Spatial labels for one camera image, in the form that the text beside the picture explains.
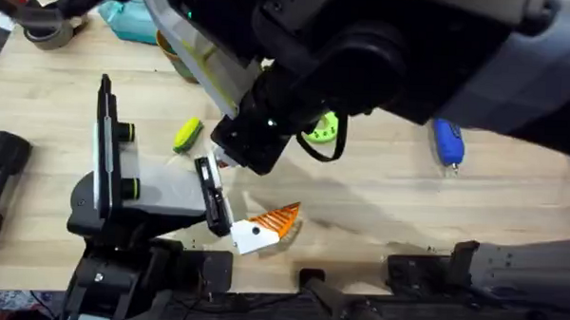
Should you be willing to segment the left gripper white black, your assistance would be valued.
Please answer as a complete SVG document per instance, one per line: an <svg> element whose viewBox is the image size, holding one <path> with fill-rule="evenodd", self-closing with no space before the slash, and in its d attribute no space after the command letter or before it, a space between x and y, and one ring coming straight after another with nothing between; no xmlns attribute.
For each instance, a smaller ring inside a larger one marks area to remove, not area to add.
<svg viewBox="0 0 570 320"><path fill-rule="evenodd" d="M136 152L123 159L121 145L136 140L130 123L97 121L92 133L93 170L71 194L66 228L97 246L130 249L207 222L218 236L228 235L230 228L237 252L250 254L276 245L295 226L299 201L230 225L211 155L195 159L194 171L180 170L141 159ZM212 152L219 168L239 166L222 147L215 145Z"/></svg>

